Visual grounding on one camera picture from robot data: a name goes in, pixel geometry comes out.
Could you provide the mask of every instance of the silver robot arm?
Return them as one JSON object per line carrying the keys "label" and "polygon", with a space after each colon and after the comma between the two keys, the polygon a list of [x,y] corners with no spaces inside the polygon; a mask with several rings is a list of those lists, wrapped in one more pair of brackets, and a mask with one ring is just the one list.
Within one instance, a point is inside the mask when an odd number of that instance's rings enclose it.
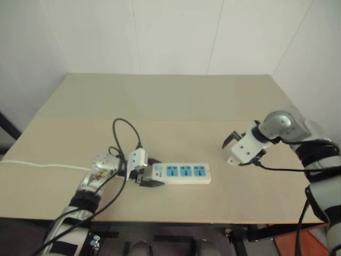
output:
{"label": "silver robot arm", "polygon": [[293,106],[284,106],[267,115],[264,122],[251,125],[240,136],[233,132],[223,148],[236,139],[228,163],[255,164],[265,149],[280,141],[289,144],[301,160],[311,184],[305,189],[315,215],[330,223],[327,234],[330,255],[341,256],[341,156],[339,148],[327,138],[321,127],[306,120]]}
{"label": "silver robot arm", "polygon": [[[45,242],[50,241],[75,223],[83,221],[95,213],[98,208],[103,185],[119,171],[120,159],[110,154],[98,154],[94,157],[90,172],[86,174],[71,199],[50,229],[46,232]],[[77,227],[57,241],[47,246],[42,255],[96,255],[100,247],[100,237],[90,232],[90,223]]]}

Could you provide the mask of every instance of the white power strip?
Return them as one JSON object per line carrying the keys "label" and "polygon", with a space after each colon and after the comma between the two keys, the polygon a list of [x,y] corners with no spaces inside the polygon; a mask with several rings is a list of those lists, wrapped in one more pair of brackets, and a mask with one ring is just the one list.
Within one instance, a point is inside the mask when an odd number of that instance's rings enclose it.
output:
{"label": "white power strip", "polygon": [[211,172],[207,163],[159,163],[153,164],[150,178],[164,184],[209,184]]}

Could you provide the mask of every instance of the orange object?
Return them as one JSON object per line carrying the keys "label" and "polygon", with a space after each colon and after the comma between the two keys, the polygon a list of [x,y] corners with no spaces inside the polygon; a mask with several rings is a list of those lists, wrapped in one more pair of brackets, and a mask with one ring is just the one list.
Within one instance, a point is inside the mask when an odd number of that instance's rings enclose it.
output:
{"label": "orange object", "polygon": [[[281,256],[295,255],[296,233],[276,237],[275,243]],[[328,250],[309,232],[301,231],[302,256],[328,256]]]}

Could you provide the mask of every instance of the wooden table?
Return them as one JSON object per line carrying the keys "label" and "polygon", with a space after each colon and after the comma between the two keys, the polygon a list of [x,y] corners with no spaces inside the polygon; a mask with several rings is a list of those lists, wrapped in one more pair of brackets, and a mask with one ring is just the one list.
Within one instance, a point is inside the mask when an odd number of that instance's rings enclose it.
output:
{"label": "wooden table", "polygon": [[[4,160],[90,167],[114,145],[111,123],[129,120],[150,157],[163,162],[208,162],[209,185],[139,187],[129,181],[96,220],[176,223],[297,223],[308,181],[301,173],[226,163],[221,149],[274,107],[290,103],[269,76],[140,76],[70,74],[36,114]],[[136,137],[124,123],[118,136],[126,155]],[[268,149],[263,164],[302,168],[285,145]],[[0,217],[54,219],[85,171],[0,164]],[[104,205],[121,179],[104,191]],[[319,222],[311,209],[304,222]]]}

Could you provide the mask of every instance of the white wall tile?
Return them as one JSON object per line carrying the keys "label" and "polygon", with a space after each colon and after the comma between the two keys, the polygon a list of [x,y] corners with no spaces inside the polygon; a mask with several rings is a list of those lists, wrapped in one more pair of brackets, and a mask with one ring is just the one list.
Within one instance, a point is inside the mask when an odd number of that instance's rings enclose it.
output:
{"label": "white wall tile", "polygon": [[71,72],[139,73],[128,0],[44,0]]}
{"label": "white wall tile", "polygon": [[271,74],[311,0],[225,0],[209,74]]}
{"label": "white wall tile", "polygon": [[315,0],[273,74],[293,103],[340,141],[340,9]]}
{"label": "white wall tile", "polygon": [[222,0],[133,0],[141,72],[205,74]]}
{"label": "white wall tile", "polygon": [[0,110],[23,130],[67,73],[38,0],[0,1]]}

